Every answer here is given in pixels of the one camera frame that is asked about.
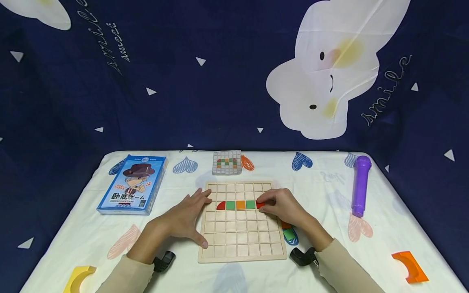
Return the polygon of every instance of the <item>black clip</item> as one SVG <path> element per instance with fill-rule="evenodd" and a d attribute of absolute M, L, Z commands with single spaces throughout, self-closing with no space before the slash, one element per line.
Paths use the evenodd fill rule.
<path fill-rule="evenodd" d="M 318 259 L 314 255 L 315 252 L 316 252 L 316 250 L 314 249 L 314 247 L 311 247 L 310 249 L 308 249 L 306 251 L 306 253 L 303 253 L 298 248 L 294 248 L 290 252 L 290 257 L 299 266 L 304 267 L 306 265 L 310 265 L 311 263 L 314 263 L 316 265 L 316 267 L 319 268 Z"/>
<path fill-rule="evenodd" d="M 174 258 L 176 258 L 176 255 L 169 250 L 165 252 L 163 259 L 155 257 L 155 259 L 153 260 L 153 263 L 155 264 L 155 268 L 153 269 L 153 271 L 157 273 L 162 273 L 166 271 L 166 269 L 173 262 Z"/>

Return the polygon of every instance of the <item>sleeve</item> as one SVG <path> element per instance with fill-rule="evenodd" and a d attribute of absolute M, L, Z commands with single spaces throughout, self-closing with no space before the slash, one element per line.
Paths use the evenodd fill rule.
<path fill-rule="evenodd" d="M 334 239 L 316 253 L 319 273 L 338 293 L 384 293 L 371 276 L 356 262 L 342 244 Z"/>
<path fill-rule="evenodd" d="M 139 263 L 123 255 L 96 293 L 143 293 L 154 267 L 154 264 Z"/>

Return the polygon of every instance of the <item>cartoon detective illustration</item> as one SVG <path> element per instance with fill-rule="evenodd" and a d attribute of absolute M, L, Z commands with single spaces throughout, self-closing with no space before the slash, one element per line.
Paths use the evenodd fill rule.
<path fill-rule="evenodd" d="M 8 10 L 58 30 L 69 30 L 72 23 L 59 0 L 0 0 Z"/>
<path fill-rule="evenodd" d="M 125 176 L 125 183 L 129 186 L 125 190 L 128 195 L 133 195 L 136 191 L 145 192 L 143 182 L 155 173 L 150 164 L 134 164 L 130 169 L 125 170 L 122 174 Z"/>
<path fill-rule="evenodd" d="M 267 77 L 286 127 L 309 139 L 347 129 L 348 101 L 365 93 L 379 71 L 376 53 L 391 39 L 410 0 L 328 0 L 306 11 L 295 58 Z"/>

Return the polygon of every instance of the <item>brown hat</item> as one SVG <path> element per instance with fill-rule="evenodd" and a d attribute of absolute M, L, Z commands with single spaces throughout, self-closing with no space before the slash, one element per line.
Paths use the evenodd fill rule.
<path fill-rule="evenodd" d="M 124 176 L 128 177 L 146 177 L 155 173 L 150 164 L 135 164 L 130 169 L 123 172 Z"/>

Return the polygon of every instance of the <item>pink heart print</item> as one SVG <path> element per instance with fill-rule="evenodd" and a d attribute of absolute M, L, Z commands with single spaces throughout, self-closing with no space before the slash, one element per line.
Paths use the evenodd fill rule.
<path fill-rule="evenodd" d="M 111 247 L 107 253 L 107 259 L 115 259 L 120 256 L 122 252 L 127 248 L 129 251 L 132 246 L 134 246 L 135 241 L 137 241 L 140 236 L 140 230 L 137 226 L 132 225 L 130 229 L 122 235 L 119 240 Z"/>
<path fill-rule="evenodd" d="M 350 241 L 359 241 L 361 234 L 371 238 L 373 236 L 373 228 L 362 218 L 355 217 L 350 213 L 350 220 L 348 221 L 348 237 Z"/>

